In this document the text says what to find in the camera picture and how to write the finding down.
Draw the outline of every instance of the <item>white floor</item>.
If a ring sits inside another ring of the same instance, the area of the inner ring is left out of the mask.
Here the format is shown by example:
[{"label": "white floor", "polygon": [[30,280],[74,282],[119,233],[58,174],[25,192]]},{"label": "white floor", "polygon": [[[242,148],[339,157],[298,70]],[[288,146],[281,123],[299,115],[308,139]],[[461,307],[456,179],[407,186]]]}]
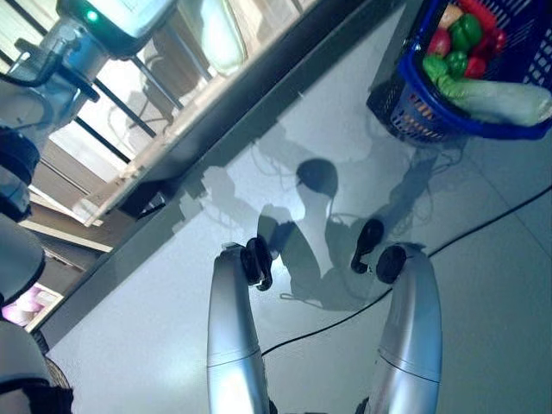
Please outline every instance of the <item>white floor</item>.
[{"label": "white floor", "polygon": [[[389,240],[429,252],[549,185],[550,136],[472,140],[458,165],[441,168],[460,152],[435,160],[385,132],[365,101],[397,19],[298,91],[268,130],[258,120],[270,98],[257,108],[198,163],[181,197],[105,264],[106,277],[121,278],[130,261],[144,260],[50,353],[75,388],[74,412],[208,411],[210,276],[225,242],[245,243],[258,227],[274,241],[276,223],[295,222],[273,263],[272,289],[251,291],[266,349],[385,289],[348,270],[366,218],[383,218]],[[303,164],[312,159],[324,160]],[[438,412],[550,412],[551,211],[548,195],[432,260],[444,340]],[[388,306],[268,355],[279,412],[353,413],[370,386]]]}]

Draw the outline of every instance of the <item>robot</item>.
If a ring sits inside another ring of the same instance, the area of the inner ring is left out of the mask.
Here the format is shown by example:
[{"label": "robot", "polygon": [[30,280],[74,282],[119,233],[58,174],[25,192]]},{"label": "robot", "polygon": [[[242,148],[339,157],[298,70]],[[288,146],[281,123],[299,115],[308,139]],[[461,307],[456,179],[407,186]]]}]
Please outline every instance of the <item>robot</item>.
[{"label": "robot", "polygon": [[[30,214],[28,185],[48,136],[87,99],[98,100],[91,82],[103,65],[140,50],[173,6],[173,0],[59,0],[60,20],[41,44],[16,43],[22,54],[0,76],[1,306],[32,286],[45,266],[40,243],[17,223]],[[353,269],[361,273],[361,256],[381,239],[376,227],[367,224],[359,239]],[[248,296],[250,286],[270,288],[271,262],[260,237],[246,247],[228,245],[216,258],[207,354],[213,414],[276,412]],[[442,339],[433,268],[418,247],[397,244],[380,256],[377,274],[394,293],[364,412],[435,412]],[[70,412],[72,397],[52,386],[31,335],[0,320],[0,350],[0,412]],[[44,411],[44,401],[52,410]]]},{"label": "robot", "polygon": [[[369,220],[351,264],[364,273],[361,256],[381,241],[383,224]],[[207,377],[211,414],[274,414],[249,303],[248,287],[272,285],[272,258],[262,237],[232,244],[215,260],[210,293]],[[389,316],[379,343],[365,414],[436,411],[441,381],[441,306],[433,266],[420,246],[393,244],[379,256],[378,279],[392,285]]]}]

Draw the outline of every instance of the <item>plastic basket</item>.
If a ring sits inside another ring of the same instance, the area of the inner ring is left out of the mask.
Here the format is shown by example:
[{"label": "plastic basket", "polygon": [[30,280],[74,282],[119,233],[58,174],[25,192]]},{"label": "plastic basket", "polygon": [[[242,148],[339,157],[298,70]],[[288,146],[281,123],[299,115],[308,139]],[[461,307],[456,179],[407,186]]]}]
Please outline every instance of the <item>plastic basket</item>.
[{"label": "plastic basket", "polygon": [[[492,60],[486,79],[532,83],[552,91],[552,1],[480,0],[507,33],[502,54]],[[400,139],[445,142],[478,135],[500,140],[537,140],[552,120],[533,127],[480,122],[451,104],[422,70],[422,59],[448,3],[425,0],[405,42],[395,73],[376,87],[367,105]]]}]

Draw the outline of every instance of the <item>wire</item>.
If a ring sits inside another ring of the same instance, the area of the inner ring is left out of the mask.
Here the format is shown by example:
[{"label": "wire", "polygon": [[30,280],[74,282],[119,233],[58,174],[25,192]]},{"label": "wire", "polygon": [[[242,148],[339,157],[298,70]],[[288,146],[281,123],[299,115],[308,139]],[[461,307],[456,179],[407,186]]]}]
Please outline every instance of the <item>wire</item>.
[{"label": "wire", "polygon": [[486,222],[480,224],[479,226],[477,227],[474,227],[473,229],[470,229],[460,235],[458,235],[457,237],[455,237],[454,239],[450,240],[450,241],[447,241],[446,243],[444,243],[443,245],[441,245],[439,248],[437,248],[436,250],[434,250],[433,252],[431,252],[430,254],[428,254],[428,257],[431,257],[431,256],[435,256],[436,254],[438,253],[441,253],[445,248],[449,247],[450,245],[460,241],[461,239],[463,239],[464,237],[468,237],[469,235],[472,235],[473,233],[479,231],[479,230],[482,230],[484,229],[485,227],[488,227],[490,226],[491,224],[497,222],[498,220],[506,217],[506,216],[509,216],[511,213],[515,213],[516,211],[518,211],[519,209],[525,207],[527,204],[531,204],[532,202],[534,202],[535,200],[537,200],[538,198],[542,197],[544,194],[546,194],[547,192],[549,192],[550,190],[552,190],[552,185],[549,185],[547,188],[545,188],[544,190],[542,190],[541,192],[537,193],[536,195],[534,195],[533,197],[531,198],[528,198],[527,200],[523,201],[521,204],[518,204],[516,205],[515,207],[512,207],[511,209],[509,209],[508,211],[505,211],[504,213],[492,218],[491,220],[487,220]]},{"label": "wire", "polygon": [[[443,245],[441,245],[439,248],[435,249],[433,252],[429,253],[428,254],[428,257],[433,257],[435,256],[436,254],[439,254],[441,253],[445,248],[448,248],[449,246],[453,245],[454,243],[456,242],[459,242],[460,240],[468,237],[469,235],[472,235],[473,233],[476,233],[482,229],[484,229],[485,227],[488,227],[490,226],[491,224],[497,222],[498,220],[506,217],[506,216],[509,216],[510,214],[518,211],[519,209],[523,208],[524,206],[526,206],[527,204],[531,204],[532,202],[536,201],[537,199],[539,199],[540,197],[542,197],[544,194],[546,194],[547,192],[551,191],[552,190],[552,185],[549,185],[547,188],[545,188],[544,190],[540,191],[539,193],[537,193],[535,196],[531,197],[531,198],[528,198],[527,200],[523,201],[521,204],[518,204],[514,207],[512,207],[511,209],[505,211],[504,213],[492,218],[491,220],[487,220],[486,222],[480,224],[479,226],[476,226],[464,233],[461,233],[460,235],[458,235],[457,237],[453,238],[452,240],[450,241],[447,241],[446,243],[444,243]],[[335,328],[336,326],[339,326],[341,325],[342,323],[345,323],[351,319],[353,319],[354,317],[357,317],[358,315],[360,315],[361,313],[367,311],[368,309],[370,309],[371,307],[373,307],[374,305],[378,304],[379,302],[381,302],[384,298],[386,298],[386,296],[391,292],[392,288],[389,288],[387,289],[385,292],[383,292],[379,297],[377,297],[373,302],[371,302],[370,304],[367,304],[366,306],[364,306],[363,308],[359,309],[358,311],[356,311],[355,313],[349,315],[348,317],[345,317],[335,323],[332,323],[331,325],[328,325],[324,328],[321,328],[321,329],[318,329],[318,330],[315,330],[313,332],[310,332],[308,334],[304,334],[304,335],[301,335],[301,336],[297,336],[295,338],[292,338],[292,339],[289,339],[285,342],[281,342],[277,345],[274,345],[273,347],[267,349],[266,351],[264,351],[262,353],[262,356],[266,356],[268,354],[270,354],[271,352],[275,351],[276,349],[278,348],[281,348],[281,347],[284,347],[285,345],[288,345],[290,343],[293,343],[293,342],[297,342],[297,341],[301,341],[305,338],[309,338],[311,336],[314,336],[314,335],[318,335],[318,334],[321,334],[329,329],[332,329],[332,328]]]},{"label": "wire", "polygon": [[272,348],[269,348],[266,351],[264,351],[262,353],[262,356],[266,356],[266,355],[270,354],[271,352],[275,351],[276,349],[284,347],[285,345],[287,345],[289,343],[296,342],[296,341],[301,341],[302,339],[308,338],[310,336],[321,334],[321,333],[325,332],[326,330],[332,329],[332,328],[336,327],[337,325],[341,325],[342,323],[345,323],[348,320],[353,319],[357,315],[360,315],[362,312],[367,311],[372,306],[374,306],[375,304],[377,304],[378,302],[383,300],[391,292],[391,290],[392,290],[391,288],[387,289],[385,292],[383,292],[381,295],[379,295],[379,297],[376,300],[374,300],[370,304],[367,304],[365,307],[359,309],[358,311],[356,311],[355,313],[349,315],[348,317],[345,317],[344,319],[342,319],[340,321],[337,321],[336,323],[332,323],[331,325],[328,325],[325,328],[321,328],[319,330],[315,330],[315,331],[310,332],[308,334],[297,336],[297,337],[289,339],[285,342],[281,342],[278,345],[274,345]]}]

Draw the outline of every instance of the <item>metal bar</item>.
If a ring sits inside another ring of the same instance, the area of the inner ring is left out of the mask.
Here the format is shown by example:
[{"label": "metal bar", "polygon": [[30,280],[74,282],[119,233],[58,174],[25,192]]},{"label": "metal bar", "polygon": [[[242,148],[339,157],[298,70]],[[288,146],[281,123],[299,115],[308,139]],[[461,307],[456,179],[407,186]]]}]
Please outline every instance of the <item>metal bar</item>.
[{"label": "metal bar", "polygon": [[168,99],[168,101],[173,104],[176,108],[178,108],[179,110],[182,110],[184,108],[184,106],[179,102],[179,100],[174,97],[171,92],[169,92],[165,86],[163,86],[161,84],[161,82],[159,80],[157,80],[157,78],[150,72],[149,69],[147,69],[147,66],[144,64],[144,62],[142,62],[140,59],[138,59],[137,56],[133,56],[131,58],[132,60],[132,63],[134,63],[136,65],[136,67],[138,69],[140,69],[140,71],[146,76],[146,78],[152,83],[155,85],[155,87],[157,89],[159,89],[159,91],[165,95],[165,97]]},{"label": "metal bar", "polygon": [[21,16],[25,21],[30,24],[34,30],[36,30],[41,35],[46,35],[48,33],[47,29],[42,26],[38,20],[36,20],[34,17],[30,15],[28,11],[26,11],[16,0],[6,0],[6,3],[9,4],[9,6],[17,12],[19,16]]},{"label": "metal bar", "polygon": [[295,10],[299,12],[300,15],[304,13],[303,5],[299,2],[299,0],[290,0],[295,7]]},{"label": "metal bar", "polygon": [[10,65],[10,66],[12,66],[15,62],[2,49],[0,49],[0,60],[3,60],[6,63],[6,65]]},{"label": "metal bar", "polygon": [[93,127],[91,127],[88,123],[83,121],[82,118],[76,117],[75,122],[79,127],[84,129],[87,133],[92,135],[94,138],[96,138],[98,141],[100,141],[105,147],[107,147],[114,155],[116,155],[119,160],[122,160],[123,162],[126,162],[127,164],[130,162],[130,158],[127,157],[125,154],[123,154],[121,151],[119,151],[111,142],[107,141],[105,138],[102,137],[102,135],[97,132]]},{"label": "metal bar", "polygon": [[[41,35],[47,34],[47,29],[42,26],[34,17],[32,17],[16,0],[6,0],[9,6],[16,11],[16,13],[21,16],[28,24],[30,24],[37,32]],[[127,104],[125,104],[121,99],[119,99],[115,93],[113,93],[110,88],[108,88],[102,81],[99,79],[94,80],[94,85],[96,85],[100,91],[102,91],[115,105],[117,105],[127,116],[132,119],[146,134],[154,138],[156,136],[155,132],[148,127],[148,125],[140,119],[140,117],[132,111]]]},{"label": "metal bar", "polygon": [[172,28],[170,25],[166,25],[166,31],[171,36],[171,38],[176,41],[184,54],[190,58],[191,63],[198,69],[198,72],[201,74],[201,76],[204,77],[205,80],[210,81],[213,79],[213,77],[210,75],[209,71],[205,66],[202,65],[199,58],[196,56],[196,54],[190,49],[188,44],[182,39],[179,34]]},{"label": "metal bar", "polygon": [[117,105],[127,116],[132,119],[136,125],[138,125],[142,130],[148,134],[150,137],[154,138],[157,134],[155,134],[155,131],[153,131],[149,126],[142,121],[142,119],[132,111],[127,104],[125,104],[121,99],[119,99],[110,88],[108,88],[104,82],[102,82],[99,79],[94,80],[94,85],[97,86],[97,88],[102,91],[109,99],[113,101],[115,105]]}]

